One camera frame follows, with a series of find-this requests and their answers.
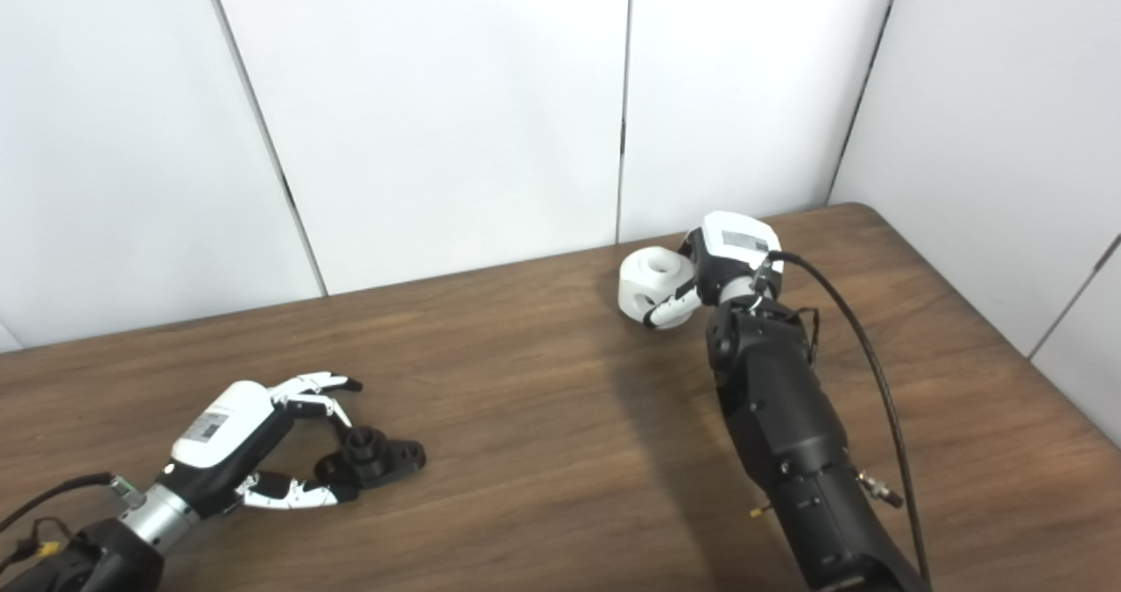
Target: black cable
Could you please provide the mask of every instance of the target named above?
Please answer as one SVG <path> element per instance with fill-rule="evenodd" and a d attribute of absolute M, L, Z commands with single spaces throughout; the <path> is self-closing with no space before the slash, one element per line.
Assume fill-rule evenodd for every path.
<path fill-rule="evenodd" d="M 784 321 L 790 321 L 793 317 L 802 316 L 807 312 L 813 313 L 813 320 L 810 322 L 814 324 L 814 330 L 812 336 L 809 337 L 809 355 L 806 360 L 809 362 L 809 366 L 814 366 L 817 362 L 817 336 L 821 335 L 822 330 L 821 309 L 817 309 L 816 307 L 799 307 L 798 309 L 794 309 L 794 312 L 789 313 Z"/>
<path fill-rule="evenodd" d="M 8 527 L 16 524 L 16 520 L 18 520 L 20 517 L 24 517 L 28 511 L 38 507 L 39 505 L 43 505 L 47 500 L 50 500 L 53 497 L 59 496 L 59 493 L 66 493 L 67 491 L 72 491 L 83 487 L 94 487 L 99 484 L 108 485 L 112 481 L 113 481 L 113 474 L 109 472 L 101 472 L 99 474 L 86 474 L 84 477 L 77 477 L 68 481 L 64 481 L 57 487 L 53 487 L 44 491 L 39 496 L 36 496 L 35 498 L 28 500 L 26 505 L 12 511 L 11 516 L 8 516 L 7 518 L 3 519 L 3 521 L 0 521 L 0 533 L 8 530 Z"/>
<path fill-rule="evenodd" d="M 768 261 L 785 261 L 787 263 L 793 263 L 799 266 L 803 270 L 808 272 L 818 284 L 825 288 L 825 292 L 833 297 L 833 302 L 841 309 L 841 314 L 849 321 L 852 325 L 853 333 L 856 333 L 856 340 L 860 341 L 860 345 L 864 349 L 864 355 L 868 358 L 868 363 L 872 368 L 872 376 L 876 378 L 876 385 L 880 387 L 880 397 L 883 398 L 883 409 L 888 413 L 888 423 L 891 426 L 891 440 L 896 444 L 896 459 L 899 462 L 899 473 L 904 481 L 904 496 L 907 499 L 907 517 L 910 520 L 911 526 L 911 538 L 915 542 L 915 555 L 918 558 L 918 570 L 923 575 L 923 579 L 930 581 L 930 567 L 926 561 L 926 546 L 923 544 L 923 527 L 918 519 L 918 507 L 915 503 L 915 485 L 911 483 L 910 477 L 910 463 L 907 461 L 907 446 L 904 443 L 904 431 L 899 425 L 899 415 L 896 413 L 896 404 L 891 399 L 891 389 L 888 388 L 888 380 L 883 377 L 883 369 L 880 366 L 879 358 L 876 357 L 876 350 L 872 349 L 872 341 L 869 340 L 868 334 L 864 333 L 864 327 L 861 326 L 860 321 L 856 320 L 856 313 L 849 307 L 847 302 L 841 296 L 841 293 L 833 287 L 833 284 L 825 278 L 824 274 L 814 268 L 812 263 L 802 259 L 800 256 L 794 253 L 788 253 L 785 251 L 771 251 L 767 255 Z"/>

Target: cable connector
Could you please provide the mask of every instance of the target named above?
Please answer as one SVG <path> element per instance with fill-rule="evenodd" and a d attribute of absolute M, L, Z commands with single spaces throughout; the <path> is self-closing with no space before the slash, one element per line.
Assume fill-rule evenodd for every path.
<path fill-rule="evenodd" d="M 49 557 L 63 549 L 61 542 L 44 542 L 39 544 L 39 549 L 35 552 L 36 557 Z"/>
<path fill-rule="evenodd" d="M 132 483 L 124 480 L 123 477 L 114 475 L 113 480 L 109 481 L 109 488 L 124 501 L 124 505 L 130 510 L 139 508 L 143 505 L 145 500 L 147 500 L 145 494 L 140 493 L 140 491 L 132 487 Z"/>
<path fill-rule="evenodd" d="M 768 502 L 766 507 L 759 507 L 758 509 L 751 509 L 750 511 L 748 511 L 748 515 L 751 516 L 752 518 L 759 518 L 759 517 L 762 517 L 763 514 L 766 514 L 767 511 L 770 511 L 773 508 L 775 508 L 775 506 Z"/>
<path fill-rule="evenodd" d="M 905 501 L 902 496 L 899 496 L 882 481 L 878 481 L 874 478 L 868 475 L 868 472 L 860 472 L 856 474 L 856 481 L 868 491 L 868 494 L 888 505 L 892 505 L 896 509 L 904 506 Z"/>

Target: black mechanical part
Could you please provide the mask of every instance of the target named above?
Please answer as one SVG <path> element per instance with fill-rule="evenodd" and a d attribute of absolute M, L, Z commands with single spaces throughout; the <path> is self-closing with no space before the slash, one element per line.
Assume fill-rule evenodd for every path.
<path fill-rule="evenodd" d="M 427 462 L 424 445 L 416 441 L 396 441 L 368 426 L 351 428 L 340 452 L 315 464 L 321 483 L 373 489 L 420 471 Z"/>
<path fill-rule="evenodd" d="M 929 592 L 856 480 L 844 425 L 808 363 L 799 317 L 777 302 L 740 297 L 716 309 L 706 336 L 729 434 L 807 585 L 862 580 L 856 590 Z"/>
<path fill-rule="evenodd" d="M 754 277 L 756 271 L 747 263 L 715 257 L 708 253 L 704 243 L 704 232 L 701 229 L 693 229 L 685 235 L 685 240 L 677 249 L 677 253 L 688 258 L 696 272 L 697 295 L 704 305 L 720 305 L 720 293 L 725 286 L 740 277 Z M 782 274 L 767 270 L 762 274 L 770 297 L 777 298 L 782 289 Z"/>
<path fill-rule="evenodd" d="M 164 556 L 110 518 L 83 528 L 3 592 L 154 592 L 163 575 Z"/>
<path fill-rule="evenodd" d="M 241 502 L 237 489 L 245 477 L 280 443 L 294 424 L 287 411 L 274 410 L 252 435 L 217 465 L 193 468 L 172 459 L 167 462 L 170 471 L 165 470 L 156 477 L 156 482 L 191 505 L 200 519 L 205 520 L 229 511 Z"/>

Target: wall seam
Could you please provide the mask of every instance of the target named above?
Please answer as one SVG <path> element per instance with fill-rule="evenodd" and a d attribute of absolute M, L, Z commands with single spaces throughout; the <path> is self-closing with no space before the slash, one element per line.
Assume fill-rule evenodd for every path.
<path fill-rule="evenodd" d="M 1067 314 L 1069 314 L 1071 309 L 1074 309 L 1075 304 L 1077 304 L 1083 293 L 1086 292 L 1086 288 L 1088 288 L 1090 285 L 1097 277 L 1097 272 L 1101 272 L 1102 269 L 1105 268 L 1105 265 L 1113 257 L 1113 253 L 1117 252 L 1119 246 L 1121 246 L 1121 233 L 1118 233 L 1118 237 L 1113 238 L 1113 241 L 1110 242 L 1109 246 L 1106 246 L 1105 252 L 1102 253 L 1102 257 L 1097 258 L 1097 261 L 1094 263 L 1094 268 L 1090 271 L 1086 279 L 1082 281 L 1082 286 L 1078 287 L 1077 292 L 1074 293 L 1074 296 L 1071 297 L 1071 300 L 1067 302 L 1065 307 L 1063 307 L 1063 312 L 1059 312 L 1055 321 L 1049 325 L 1049 327 L 1047 327 L 1046 332 L 1044 332 L 1044 335 L 1039 339 L 1039 342 L 1036 343 L 1036 346 L 1031 348 L 1031 351 L 1028 352 L 1028 360 L 1035 360 L 1036 355 L 1039 354 L 1039 350 L 1043 349 L 1045 344 L 1047 344 L 1047 339 L 1050 337 L 1053 333 L 1055 333 L 1055 330 L 1057 330 L 1058 326 L 1063 323 L 1063 320 L 1066 317 Z"/>
<path fill-rule="evenodd" d="M 272 141 L 272 133 L 269 131 L 268 122 L 265 121 L 265 113 L 261 112 L 260 101 L 257 98 L 257 90 L 253 89 L 252 81 L 249 80 L 249 72 L 245 70 L 245 63 L 241 57 L 241 49 L 238 46 L 238 40 L 233 36 L 233 28 L 230 26 L 230 19 L 226 17 L 225 7 L 222 6 L 222 0 L 211 0 L 211 4 L 214 8 L 214 13 L 217 17 L 219 26 L 222 29 L 222 36 L 225 38 L 225 44 L 230 49 L 230 57 L 233 61 L 234 68 L 238 72 L 238 78 L 241 81 L 241 86 L 244 90 L 245 98 L 249 101 L 249 107 L 252 109 L 253 118 L 257 121 L 257 128 L 260 130 L 261 138 L 265 141 L 265 149 L 268 151 L 269 160 L 272 164 L 272 170 L 276 173 L 277 181 L 280 182 L 280 189 L 285 194 L 285 200 L 288 202 L 288 211 L 291 213 L 293 223 L 296 225 L 296 232 L 299 235 L 300 244 L 304 246 L 304 253 L 307 257 L 308 265 L 312 268 L 312 274 L 315 277 L 315 284 L 319 288 L 319 296 L 327 296 L 327 286 L 323 280 L 323 272 L 319 269 L 319 261 L 315 257 L 315 250 L 312 248 L 312 241 L 307 237 L 307 229 L 304 226 L 304 218 L 300 216 L 299 209 L 296 206 L 296 200 L 291 194 L 291 187 L 288 185 L 288 177 L 285 175 L 284 166 L 280 165 L 280 157 L 277 154 L 276 144 Z"/>
<path fill-rule="evenodd" d="M 864 102 L 864 93 L 868 92 L 868 83 L 872 77 L 872 68 L 876 66 L 876 58 L 880 55 L 880 45 L 883 41 L 883 33 L 888 29 L 888 20 L 891 18 L 891 9 L 895 8 L 896 0 L 888 0 L 888 8 L 883 12 L 883 21 L 880 22 L 880 33 L 877 34 L 876 45 L 872 46 L 872 58 L 868 62 L 868 70 L 864 72 L 864 82 L 861 82 L 860 94 L 856 96 L 856 104 L 852 109 L 852 118 L 849 120 L 849 129 L 845 130 L 844 141 L 841 144 L 841 152 L 837 154 L 837 164 L 833 168 L 833 176 L 830 177 L 830 188 L 825 193 L 825 204 L 830 204 L 833 198 L 833 189 L 837 184 L 837 174 L 841 174 L 841 164 L 844 161 L 845 152 L 849 151 L 849 140 L 852 138 L 852 130 L 856 126 L 856 117 L 860 114 L 860 107 Z"/>
<path fill-rule="evenodd" d="M 623 221 L 623 161 L 627 158 L 627 98 L 630 90 L 630 30 L 634 0 L 627 0 L 627 38 L 623 44 L 623 104 L 622 121 L 619 126 L 619 176 L 615 186 L 615 243 Z"/>

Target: white robotic hand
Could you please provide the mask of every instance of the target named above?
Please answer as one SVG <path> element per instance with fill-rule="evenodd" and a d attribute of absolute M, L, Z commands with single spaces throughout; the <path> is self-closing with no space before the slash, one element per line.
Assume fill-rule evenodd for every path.
<path fill-rule="evenodd" d="M 733 297 L 777 296 L 782 262 L 767 263 L 781 250 L 768 224 L 729 212 L 708 213 L 689 230 L 677 255 L 688 261 L 684 270 L 668 270 L 670 251 L 657 246 L 629 256 L 620 266 L 619 307 L 647 327 L 668 329 L 684 323 L 702 306 L 716 306 Z M 648 302 L 639 305 L 637 302 Z"/>

